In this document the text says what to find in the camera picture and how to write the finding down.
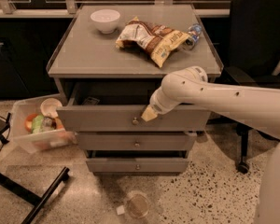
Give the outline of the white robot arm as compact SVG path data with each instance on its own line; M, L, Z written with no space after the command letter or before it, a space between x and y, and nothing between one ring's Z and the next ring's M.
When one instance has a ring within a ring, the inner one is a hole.
M280 141L280 89L214 84L199 66L166 75L142 119L150 121L180 104L200 105ZM265 168L255 224L280 224L280 143Z

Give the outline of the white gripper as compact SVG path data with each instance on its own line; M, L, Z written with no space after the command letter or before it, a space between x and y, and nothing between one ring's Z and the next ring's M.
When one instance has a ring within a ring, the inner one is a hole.
M149 105L142 113L144 121L151 121L158 115L164 115L179 105L179 102L168 97L162 88L156 89L150 97Z

